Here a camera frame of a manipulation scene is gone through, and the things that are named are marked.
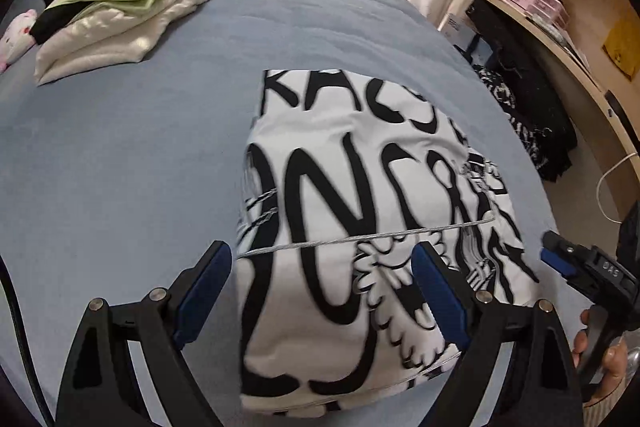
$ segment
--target black device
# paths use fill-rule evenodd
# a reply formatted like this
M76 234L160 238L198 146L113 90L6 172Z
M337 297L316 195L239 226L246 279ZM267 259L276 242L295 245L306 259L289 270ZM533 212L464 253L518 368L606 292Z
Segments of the black device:
M640 277L640 201L636 201L620 224L616 259L631 272Z
M542 244L542 261L594 303L587 326L589 347L577 367L587 401L596 388L591 380L609 345L625 331L640 328L640 286L631 272L598 247L574 245L554 232L546 232Z
M533 307L500 303L487 290L474 292L430 243L416 245L411 259L415 280L445 340L462 352L421 427L468 427L500 346L510 342L510 364L488 427L582 427L585 389L604 350L622 331L640 327L638 282L595 247L574 245L553 232L545 234L543 246L542 259L606 311L604 318L590 317L590 349L578 371L551 302L541 299ZM197 338L230 268L229 247L216 241L168 289L156 288L140 302L113 307L100 298L89 302L66 361L55 425L156 425L129 355L127 342L138 341L171 425L221 427L180 350ZM638 396L640 375L602 426L640 425ZM609 418L617 418L616 423Z

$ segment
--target white cable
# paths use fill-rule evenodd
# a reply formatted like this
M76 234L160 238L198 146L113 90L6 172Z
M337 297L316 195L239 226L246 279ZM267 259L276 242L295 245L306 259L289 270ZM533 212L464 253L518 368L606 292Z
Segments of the white cable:
M607 216L607 214L605 213L604 209L602 208L602 204L600 203L600 186L602 185L602 182L604 181L604 178L609 176L609 174L611 174L615 169L620 167L629 158L633 158L634 156L638 156L638 153L637 152L632 152L631 154L627 154L624 158L622 158L622 160L620 160L618 163L613 165L612 168L610 168L607 172L605 172L602 175L602 177L599 179L598 184L596 185L596 203L598 204L598 207L600 208L600 211L602 212L602 215L604 217L606 217L607 219L609 219L612 223L618 223L619 225L622 224L622 221L616 221L615 219L611 219L609 216Z
M487 190L482 190L482 192L486 194L487 200L489 202L489 207L491 208L491 217L487 217L486 219L479 219L478 221L467 221L466 223L455 223L453 225L444 225L442 227L431 227L431 228L413 229L413 230L398 230L397 232L368 233L366 235L351 235L350 237L341 237L339 239L331 239L327 241L306 241L304 243L289 243L288 245L273 245L272 247L255 248L254 250L249 250L244 253L238 254L238 259L242 259L242 257L258 255L261 253L270 253L278 250L297 250L298 248L314 248L314 247L322 247L324 245L340 245L342 243L356 243L358 241L371 241L373 239L384 239L387 237L398 237L398 236L407 236L407 235L419 235L423 233L443 232L444 230L464 229L466 227L485 225L486 223L495 221L500 212L499 210L497 210L497 206L495 202L487 194Z

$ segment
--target human hand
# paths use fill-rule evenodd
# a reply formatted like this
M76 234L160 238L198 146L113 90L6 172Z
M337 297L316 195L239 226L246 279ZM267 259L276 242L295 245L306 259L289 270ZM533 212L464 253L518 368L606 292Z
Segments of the human hand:
M580 321L586 326L589 323L589 310L585 310L580 314ZM574 365L577 367L580 362L580 354L587 349L587 334L585 330L578 331L574 339L574 350L572 351L572 357L574 358ZM613 393L620 382L625 378L626 372L626 342L625 339L621 339L617 346L611 346L607 349L602 357L602 381L596 392L585 405L593 405L600 400L606 398Z

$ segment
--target gray string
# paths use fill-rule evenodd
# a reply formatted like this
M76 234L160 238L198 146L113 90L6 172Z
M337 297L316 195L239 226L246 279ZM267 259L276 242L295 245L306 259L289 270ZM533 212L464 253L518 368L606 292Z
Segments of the gray string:
M396 232L380 232L380 233L367 233L363 235L350 235L349 237L341 237L339 239L328 239L325 241L305 241L304 243L289 243L288 245L273 245L272 247L255 248L255 250L249 250L244 253L238 254L238 259L242 257L249 257L252 255L258 255L260 253L270 253L277 250L297 250L298 248L315 248L323 247L324 245L340 245L342 243L355 243L357 241L371 241L372 239L385 239L387 237L407 236L420 233L432 233L442 232L443 230L464 229L466 227L473 227L476 225L485 225L495 221L497 213L495 210L495 203L491 197L487 195L489 206L491 206L491 217L487 219L481 219L480 221L468 221L466 223L456 223L454 225L444 225L442 227L430 227L424 229L412 229L412 230L398 230Z

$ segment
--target graphic print shirt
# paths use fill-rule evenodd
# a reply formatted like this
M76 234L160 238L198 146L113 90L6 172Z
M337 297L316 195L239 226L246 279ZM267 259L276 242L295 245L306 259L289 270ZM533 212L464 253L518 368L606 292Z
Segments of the graphic print shirt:
M318 416L411 388L455 365L411 272L430 241L473 289L536 299L494 164L419 93L350 73L266 71L246 147L236 263L241 399ZM495 219L416 235L402 231ZM243 255L274 245L389 238Z

